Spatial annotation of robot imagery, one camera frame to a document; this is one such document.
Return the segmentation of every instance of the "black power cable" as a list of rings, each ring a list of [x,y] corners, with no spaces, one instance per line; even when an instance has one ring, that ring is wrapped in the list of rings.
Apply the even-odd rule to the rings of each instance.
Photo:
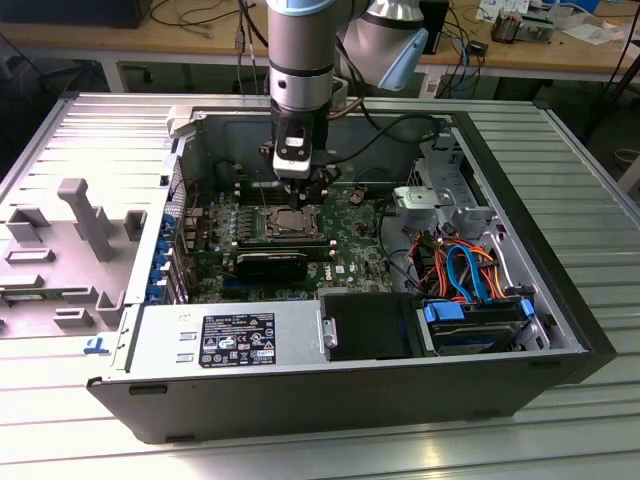
[[[167,3],[171,2],[171,1],[172,0],[162,0],[160,3],[155,5],[151,9],[151,11],[149,12],[149,15],[151,16],[151,20],[153,20],[154,22],[159,23],[161,25],[167,25],[169,27],[190,27],[190,26],[193,26],[193,25],[203,25],[205,23],[215,22],[216,20],[220,20],[222,18],[229,17],[231,15],[235,15],[236,13],[240,12],[240,10],[233,10],[231,12],[223,13],[223,14],[218,15],[218,16],[213,17],[213,18],[207,18],[205,20],[199,20],[197,22],[182,22],[182,23],[167,22],[165,20],[161,20],[158,17],[156,17],[156,12],[157,12],[158,8],[160,8],[163,5],[166,5]]]
[[[247,23],[249,24],[249,28],[251,29],[251,31],[255,33],[256,37],[258,37],[258,40],[260,40],[260,43],[262,43],[265,48],[269,48],[269,42],[267,42],[267,39],[264,38],[264,35],[260,33],[260,30],[258,30],[258,27],[256,27],[256,24],[254,23],[253,19],[251,18],[251,15],[249,14],[249,9],[253,8],[255,5],[251,5],[250,7],[247,7],[247,4],[244,3],[244,0],[238,0],[238,6],[240,8],[240,11],[244,15],[244,18],[247,20]]]
[[[375,142],[378,138],[380,138],[381,135],[385,135],[385,136],[391,138],[392,140],[395,140],[396,142],[409,144],[409,145],[416,145],[416,144],[424,143],[424,142],[427,142],[427,141],[432,140],[433,138],[437,137],[437,135],[439,133],[440,125],[439,125],[438,121],[432,115],[429,115],[429,114],[426,114],[426,113],[407,113],[405,115],[402,115],[401,117],[398,117],[394,122],[392,122],[391,124],[387,125],[386,127],[381,127],[373,119],[373,117],[371,116],[371,114],[367,110],[367,107],[364,104],[365,89],[366,89],[366,82],[364,80],[364,76],[362,75],[362,72],[360,72],[358,67],[356,67],[356,65],[353,63],[351,58],[349,58],[349,54],[347,53],[347,50],[345,49],[342,41],[338,37],[336,37],[336,49],[338,50],[338,53],[340,54],[340,56],[342,57],[342,59],[345,61],[345,63],[347,64],[347,66],[349,68],[349,72],[350,72],[350,75],[351,75],[351,81],[353,82],[354,89],[356,90],[356,95],[358,96],[358,98],[363,100],[363,103],[360,105],[362,113],[364,114],[364,116],[367,119],[367,121],[371,124],[371,126],[373,128],[375,128],[376,130],[378,130],[378,134],[376,136],[374,136],[374,138],[372,138],[370,140],[371,143],[365,145],[364,149],[361,149],[362,151],[357,153],[357,155],[359,155],[364,150],[369,148],[369,146],[371,146],[371,144],[373,144],[373,142]],[[434,134],[422,136],[420,138],[402,138],[402,137],[399,137],[397,135],[394,135],[392,132],[389,131],[389,129],[391,127],[393,127],[397,123],[400,123],[400,121],[408,120],[408,119],[411,119],[411,118],[429,120],[434,125]],[[351,158],[353,158],[354,156],[357,156],[357,155],[350,155],[349,157],[347,157],[347,159],[339,160],[338,163],[343,163],[343,162],[345,162],[347,160],[350,160]]]
[[[428,142],[430,140],[433,140],[433,139],[437,138],[438,134],[440,133],[440,125],[439,125],[438,121],[435,118],[433,118],[428,113],[406,113],[404,115],[400,115],[397,118],[394,118],[391,123],[389,123],[388,125],[385,125],[384,127],[380,128],[380,130],[378,130],[376,132],[376,134],[373,137],[371,137],[369,139],[369,141],[367,141],[367,143],[365,143],[358,150],[356,150],[355,152],[353,152],[350,155],[347,155],[346,157],[342,157],[342,158],[336,159],[335,161],[332,162],[332,164],[333,165],[339,165],[341,163],[348,162],[349,160],[353,160],[358,155],[360,155],[365,150],[367,150],[371,145],[373,145],[381,136],[386,135],[387,132],[389,131],[389,129],[395,127],[400,122],[404,122],[405,120],[410,120],[410,119],[415,119],[415,118],[423,118],[423,119],[429,120],[429,121],[431,121],[433,123],[433,133],[431,133],[430,135],[428,135],[426,137],[422,137],[420,139],[420,141],[416,142],[416,143]]]

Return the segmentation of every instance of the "blue cable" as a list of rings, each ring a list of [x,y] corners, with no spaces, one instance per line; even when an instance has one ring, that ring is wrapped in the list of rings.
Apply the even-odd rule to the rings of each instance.
[[[464,69],[462,70],[462,79],[458,84],[458,88],[456,89],[456,98],[460,96],[460,92],[462,92],[464,84],[467,81],[467,68],[469,67],[469,56],[467,55],[467,50],[464,48],[462,40],[459,37],[454,35],[447,35],[451,40],[455,40],[458,46],[460,47],[460,51],[462,52],[462,58],[464,61]]]
[[[467,261],[469,262],[469,269],[471,270],[471,280],[473,281],[473,288],[476,291],[476,295],[478,298],[485,302],[490,302],[491,297],[487,292],[482,280],[480,279],[480,271],[478,270],[478,264],[476,263],[476,259],[473,257],[473,253],[467,247],[462,245],[455,245],[449,249],[449,253],[447,253],[447,274],[449,275],[449,281],[451,285],[454,286],[458,292],[464,297],[467,303],[473,302],[473,297],[469,292],[465,290],[465,288],[460,285],[458,279],[456,278],[456,272],[453,268],[453,259],[456,256],[456,252],[460,250],[467,257]]]

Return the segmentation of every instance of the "wooden desk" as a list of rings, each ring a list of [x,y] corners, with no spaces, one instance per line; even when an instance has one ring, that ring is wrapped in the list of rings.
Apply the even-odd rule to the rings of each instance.
[[[180,0],[179,7],[181,11],[186,11],[211,4],[212,0]],[[596,47],[562,32],[555,32],[550,45],[523,42],[513,45],[494,43],[490,35],[491,24],[474,24],[467,20],[475,17],[475,10],[465,11],[465,8],[477,4],[478,0],[455,0],[454,10],[463,28],[471,34],[471,38],[489,45],[482,75],[608,81],[616,66],[622,48],[620,43],[609,42]],[[632,15],[636,8],[635,2],[622,6],[601,4],[596,14]],[[215,10],[193,14],[190,19],[197,21],[235,9],[235,0],[225,0]],[[265,8],[253,8],[251,14],[260,31],[266,35]],[[161,7],[156,15],[169,22],[176,21],[170,3]],[[178,27],[158,24],[150,18],[136,30],[0,23],[0,31],[28,55],[100,61],[110,89],[121,92],[125,91],[126,87],[118,62],[235,64],[234,45],[238,16],[231,15],[211,25],[212,39]],[[259,42],[255,46],[259,64],[267,65],[266,49]],[[0,53],[11,54],[12,51],[8,46],[0,44]],[[431,96],[433,85],[437,85],[442,75],[452,71],[458,60],[451,41],[444,38],[440,42],[437,54],[423,56],[417,68],[418,72],[425,73],[421,96]],[[624,73],[630,63],[631,60],[627,58],[621,73]]]

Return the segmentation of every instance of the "black cable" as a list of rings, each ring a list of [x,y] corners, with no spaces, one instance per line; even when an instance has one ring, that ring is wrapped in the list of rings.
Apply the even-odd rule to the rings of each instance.
[[[251,15],[249,14],[249,9],[255,7],[255,5],[247,7],[247,4],[244,3],[244,0],[238,0],[238,6],[240,7],[240,11],[242,11],[242,14],[244,15],[244,18],[247,20],[249,28],[253,31],[253,33],[256,34],[256,37],[258,37],[260,43],[262,43],[265,48],[269,48],[269,42],[267,42],[267,39],[264,38],[262,33],[260,33],[260,30],[258,30],[258,27],[256,27],[256,24],[253,22],[253,18],[251,18]]]
[[[358,96],[358,98],[361,98],[364,100],[365,98],[365,87],[366,87],[366,82],[364,80],[364,76],[362,75],[362,72],[360,72],[360,70],[358,69],[358,67],[356,67],[356,65],[353,63],[353,61],[351,60],[351,58],[349,58],[349,54],[347,53],[347,50],[344,48],[344,44],[342,43],[342,41],[340,40],[340,38],[336,37],[336,49],[338,50],[338,53],[340,54],[340,56],[343,58],[343,60],[345,61],[345,63],[347,64],[350,74],[351,74],[351,81],[353,82],[353,86],[354,89],[356,90],[356,95]],[[367,107],[364,105],[364,102],[360,105],[360,108],[362,110],[362,113],[364,114],[365,118],[367,119],[367,121],[371,124],[371,126],[373,126],[373,128],[375,128],[376,130],[378,130],[379,134],[385,135],[389,138],[391,138],[392,140],[395,140],[396,142],[399,143],[404,143],[404,144],[409,144],[409,145],[415,145],[415,144],[420,144],[420,143],[424,143],[427,142],[429,140],[431,140],[432,138],[435,138],[433,136],[431,137],[420,137],[420,138],[402,138],[399,137],[397,135],[394,135],[393,133],[391,133],[389,131],[389,129],[395,125],[395,123],[399,123],[399,122],[392,122],[390,125],[387,125],[386,127],[381,127],[371,116],[371,114],[369,113],[369,111],[367,110]],[[424,113],[407,113],[405,115],[403,115],[402,117],[399,117],[402,119],[410,119],[410,118],[422,118],[422,119],[426,119],[429,120],[431,122],[433,122],[434,126],[435,126],[435,131],[436,131],[436,136],[439,133],[439,124],[438,122],[434,119],[433,116],[429,115],[429,114],[424,114]],[[375,140],[377,140],[379,138],[379,135],[377,137],[375,137],[374,139],[372,139],[372,142],[375,142]]]
[[[620,70],[620,66],[622,65],[622,61],[624,60],[624,58],[625,58],[625,56],[627,54],[627,50],[629,49],[629,45],[631,44],[631,39],[633,38],[633,33],[636,31],[636,23],[638,22],[638,16],[640,16],[640,4],[638,5],[638,9],[636,10],[636,13],[635,13],[635,15],[633,17],[633,23],[631,24],[631,30],[630,30],[630,33],[629,33],[629,38],[627,38],[627,43],[625,44],[624,49],[622,50],[622,54],[620,55],[620,58],[618,59],[618,64],[616,65],[616,69],[611,74],[611,78],[607,82],[607,85],[605,86],[604,90],[600,94],[600,97],[596,101],[595,106],[591,110],[591,114],[589,115],[589,118],[587,120],[587,124],[586,124],[586,126],[584,128],[584,135],[583,136],[584,136],[585,141],[588,140],[591,137],[591,135],[593,135],[593,133],[596,131],[596,129],[598,128],[598,126],[600,125],[602,120],[604,119],[604,117],[605,117],[607,111],[609,110],[609,108],[611,108],[613,103],[615,103],[615,100],[616,100],[617,96],[616,95],[612,95],[611,98],[606,98],[607,97],[607,93],[609,92],[609,88],[613,84],[613,81],[615,80],[616,75],[618,74],[618,71]]]
[[[360,170],[360,172],[356,175],[356,178],[353,179],[353,185],[354,186],[358,186],[358,180],[360,180],[362,178],[362,176],[365,173],[368,172],[380,172],[380,173],[384,173],[386,175],[386,177],[393,182],[393,178],[391,178],[391,172],[389,170],[387,170],[386,168],[382,168],[382,167],[367,167],[363,170]]]
[[[404,271],[404,269],[402,267],[400,267],[396,262],[394,262],[393,260],[391,260],[391,255],[398,253],[399,250],[395,250],[391,253],[391,255],[389,255],[387,253],[387,250],[384,248],[384,244],[382,243],[382,223],[384,221],[384,216],[387,213],[387,206],[389,205],[389,203],[393,200],[393,198],[388,198],[385,202],[384,205],[382,206],[382,209],[380,210],[380,217],[378,219],[378,225],[377,225],[377,237],[378,237],[378,245],[380,246],[380,251],[382,252],[382,256],[385,258],[385,260],[387,262],[389,262],[389,265],[396,270],[398,273],[402,274],[403,277],[405,277],[409,283],[415,287],[418,288],[418,284],[415,282],[415,280],[411,277],[411,275],[409,275],[407,272]]]
[[[40,78],[46,80],[47,83],[53,87],[56,93],[60,95],[60,89],[56,86],[56,84],[53,83],[49,78],[47,78],[47,76],[42,73],[42,71],[38,67],[36,67],[35,63],[33,63],[29,57],[22,53],[22,51],[18,47],[16,47],[15,44],[4,35],[4,33],[0,32],[0,37],[2,37],[5,43],[9,45],[21,58],[23,58],[29,65],[31,65],[31,68],[33,68],[35,72],[40,75]]]
[[[260,87],[258,87],[258,68],[256,66],[256,55],[255,55],[255,51],[253,48],[253,30],[251,29],[251,26],[249,26],[249,28],[247,29],[247,33],[249,35],[249,51],[251,53],[251,66],[252,66],[252,70],[253,70],[253,83],[255,84],[256,87],[256,95],[260,95]]]
[[[458,16],[456,15],[456,13],[453,11],[451,7],[449,7],[449,11],[451,12],[451,15],[453,16],[453,19],[456,23],[451,23],[447,21],[445,21],[444,23],[445,25],[450,25],[454,28],[457,28],[459,34],[456,35],[454,32],[450,30],[444,30],[444,32],[448,33],[451,36],[458,37],[460,39],[460,43],[462,44],[462,48],[466,49],[470,40],[469,34],[464,28],[462,28],[462,26],[460,25],[460,20],[458,19]],[[449,79],[447,81],[442,82],[443,87],[442,87],[442,90],[440,90],[440,95],[438,95],[438,98],[442,98],[445,92],[447,92],[448,97],[451,97],[451,93],[453,92],[453,88],[452,88],[453,79],[458,73],[458,69],[462,66],[462,62],[464,61],[464,53],[462,51],[458,52],[458,50],[456,50],[455,44],[452,43],[452,46],[454,51],[460,55],[460,58],[458,60],[458,64],[456,65],[456,68],[453,70],[453,73],[451,74]]]
[[[187,22],[187,23],[174,23],[174,22],[165,22],[164,20],[160,20],[158,17],[155,16],[155,12],[158,10],[158,8],[160,8],[162,5],[165,5],[167,3],[169,3],[172,0],[162,0],[160,3],[158,3],[157,5],[155,5],[151,11],[149,12],[149,15],[151,16],[151,20],[153,20],[156,23],[159,23],[161,25],[167,25],[168,27],[190,27],[193,25],[202,25],[205,23],[210,23],[210,22],[215,22],[216,20],[220,20],[222,18],[228,17],[230,15],[234,15],[236,13],[239,13],[240,10],[233,10],[231,12],[227,12],[227,13],[223,13],[221,15],[218,15],[217,17],[213,17],[213,18],[207,18],[206,20],[199,20],[197,22]]]
[[[238,31],[236,32],[236,49],[238,49],[238,67],[236,69],[236,76],[238,78],[238,87],[240,88],[240,95],[244,96],[244,86],[242,85],[242,77],[240,76],[240,70],[242,68],[242,54],[244,53],[244,49],[245,49],[245,37],[244,37],[244,26],[242,25],[242,12],[240,12],[240,15],[238,15]],[[238,36],[240,36],[241,40],[241,44],[240,47],[238,47]]]
[[[371,145],[373,145],[381,136],[385,135],[389,129],[395,127],[400,122],[414,119],[414,118],[423,118],[425,120],[430,120],[433,123],[433,127],[434,127],[433,133],[431,133],[428,136],[422,137],[422,139],[416,143],[424,143],[424,142],[433,140],[440,133],[440,125],[438,124],[438,121],[428,113],[406,113],[404,115],[400,115],[399,117],[395,118],[391,123],[389,123],[388,125],[385,125],[380,130],[378,130],[376,134],[373,137],[371,137],[367,143],[365,143],[362,147],[360,147],[358,150],[356,150],[352,154],[347,155],[346,157],[343,157],[343,158],[338,158],[335,161],[333,161],[332,165],[339,165],[341,163],[348,162],[349,160],[354,159],[355,157],[360,155],[362,152],[367,150]]]

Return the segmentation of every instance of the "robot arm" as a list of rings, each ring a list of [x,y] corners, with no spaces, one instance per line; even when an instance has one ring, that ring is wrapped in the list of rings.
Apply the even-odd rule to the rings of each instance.
[[[273,170],[300,183],[315,164],[322,165],[314,159],[326,148],[336,35],[367,83],[400,90],[420,59],[427,33],[418,0],[267,3]],[[338,70],[348,72],[344,62]]]

